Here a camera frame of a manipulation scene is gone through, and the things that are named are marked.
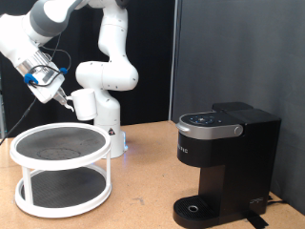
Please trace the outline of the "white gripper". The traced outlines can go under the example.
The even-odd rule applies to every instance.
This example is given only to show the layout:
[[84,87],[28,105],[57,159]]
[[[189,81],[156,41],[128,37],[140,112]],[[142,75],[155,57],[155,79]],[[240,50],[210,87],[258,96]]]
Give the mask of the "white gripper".
[[47,103],[51,99],[60,104],[67,103],[67,96],[61,88],[64,80],[63,73],[54,66],[38,65],[28,72],[28,86],[42,103]]

